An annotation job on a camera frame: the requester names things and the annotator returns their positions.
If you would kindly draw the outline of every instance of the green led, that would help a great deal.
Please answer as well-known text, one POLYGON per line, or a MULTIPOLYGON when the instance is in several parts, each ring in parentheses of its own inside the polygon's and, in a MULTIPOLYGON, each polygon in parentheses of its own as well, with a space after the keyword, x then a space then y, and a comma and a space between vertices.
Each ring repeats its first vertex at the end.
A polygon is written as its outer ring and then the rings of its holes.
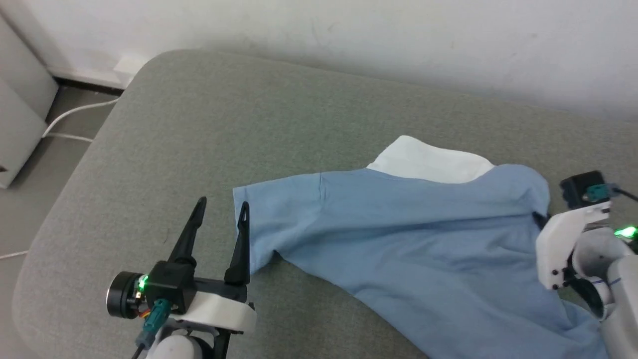
POLYGON ((638 232, 638 228, 636 227, 627 227, 623 229, 618 229, 614 234, 616 236, 623 236, 625 238, 632 238, 638 232))
POLYGON ((149 278, 148 275, 143 276, 140 279, 140 283, 137 285, 137 287, 140 289, 140 292, 144 290, 144 286, 146 285, 146 280, 149 278))

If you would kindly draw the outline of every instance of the gray floor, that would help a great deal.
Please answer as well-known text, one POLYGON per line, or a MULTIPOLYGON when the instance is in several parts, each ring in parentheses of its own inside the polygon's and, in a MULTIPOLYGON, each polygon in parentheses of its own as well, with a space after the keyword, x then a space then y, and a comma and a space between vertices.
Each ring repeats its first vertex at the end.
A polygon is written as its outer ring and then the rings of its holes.
MULTIPOLYGON (((81 105, 105 102, 115 96, 61 88, 47 122, 81 105)), ((53 132, 93 138, 113 105, 76 112, 62 120, 53 132)), ((48 211, 68 181, 90 144, 88 142, 46 138, 22 168, 8 190, 0 189, 0 256, 28 250, 48 211)), ((32 359, 37 356, 17 335, 11 318, 13 287, 24 256, 0 260, 0 357, 32 359)))

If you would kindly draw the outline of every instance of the white cabinet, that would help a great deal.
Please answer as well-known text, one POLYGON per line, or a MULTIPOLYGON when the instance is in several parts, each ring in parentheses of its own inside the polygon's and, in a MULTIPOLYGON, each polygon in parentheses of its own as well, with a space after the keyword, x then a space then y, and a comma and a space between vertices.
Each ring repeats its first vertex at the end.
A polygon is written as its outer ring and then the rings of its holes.
POLYGON ((40 141, 56 92, 56 82, 0 17, 0 188, 40 141))

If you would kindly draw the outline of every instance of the blue t-shirt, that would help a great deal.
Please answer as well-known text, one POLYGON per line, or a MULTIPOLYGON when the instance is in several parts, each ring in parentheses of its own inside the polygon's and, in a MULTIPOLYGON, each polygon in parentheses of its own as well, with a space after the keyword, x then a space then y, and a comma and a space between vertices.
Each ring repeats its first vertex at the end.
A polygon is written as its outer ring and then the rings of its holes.
POLYGON ((461 184, 371 169, 234 189, 251 272, 274 251, 343 288, 437 358, 605 359, 598 321, 538 281, 547 183, 500 165, 461 184))

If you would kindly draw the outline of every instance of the shirt sleeve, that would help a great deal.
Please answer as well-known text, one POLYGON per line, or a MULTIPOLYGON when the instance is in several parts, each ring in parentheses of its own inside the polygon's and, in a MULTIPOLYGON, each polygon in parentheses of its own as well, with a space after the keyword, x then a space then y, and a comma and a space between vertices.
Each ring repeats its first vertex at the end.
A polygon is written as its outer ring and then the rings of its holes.
POLYGON ((321 174, 302 174, 233 189, 235 219, 250 205, 250 272, 265 266, 274 251, 296 246, 300 233, 322 208, 321 174))

